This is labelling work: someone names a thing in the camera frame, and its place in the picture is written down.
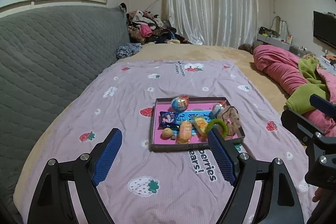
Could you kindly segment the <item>person's right hand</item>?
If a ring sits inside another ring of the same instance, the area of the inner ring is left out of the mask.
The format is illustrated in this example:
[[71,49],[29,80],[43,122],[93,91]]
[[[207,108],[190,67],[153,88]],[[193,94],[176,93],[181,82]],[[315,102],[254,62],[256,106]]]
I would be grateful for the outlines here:
[[313,202],[319,202],[323,196],[323,194],[325,193],[325,190],[322,188],[318,188],[315,193],[314,193],[314,197],[312,198]]

